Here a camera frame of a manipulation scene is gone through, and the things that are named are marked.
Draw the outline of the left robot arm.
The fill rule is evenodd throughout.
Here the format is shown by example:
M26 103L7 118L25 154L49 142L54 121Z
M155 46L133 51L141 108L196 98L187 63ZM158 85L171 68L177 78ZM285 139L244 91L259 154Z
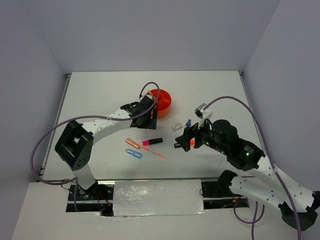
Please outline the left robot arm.
M125 104L104 118L84 123L72 120L66 125L54 150L77 179L80 195L91 200L101 190L89 166L93 146L100 140L129 128L155 130L157 116L158 105L150 95L145 95L139 101Z

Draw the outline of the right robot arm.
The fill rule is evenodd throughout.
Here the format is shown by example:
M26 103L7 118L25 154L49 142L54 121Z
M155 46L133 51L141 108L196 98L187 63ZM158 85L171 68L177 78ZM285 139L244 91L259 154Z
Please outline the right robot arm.
M299 223L301 231L314 225L318 217L316 210L320 206L319 191L305 188L280 168L272 166L263 150L239 138L237 128L227 120L211 122L206 119L202 126L196 123L186 127L175 140L188 152L191 139L194 139L195 149L207 146L223 154L235 169L254 176L266 185L259 187L233 171L224 170L217 184L221 195L245 195L269 204L280 210L282 220L290 227L297 228Z

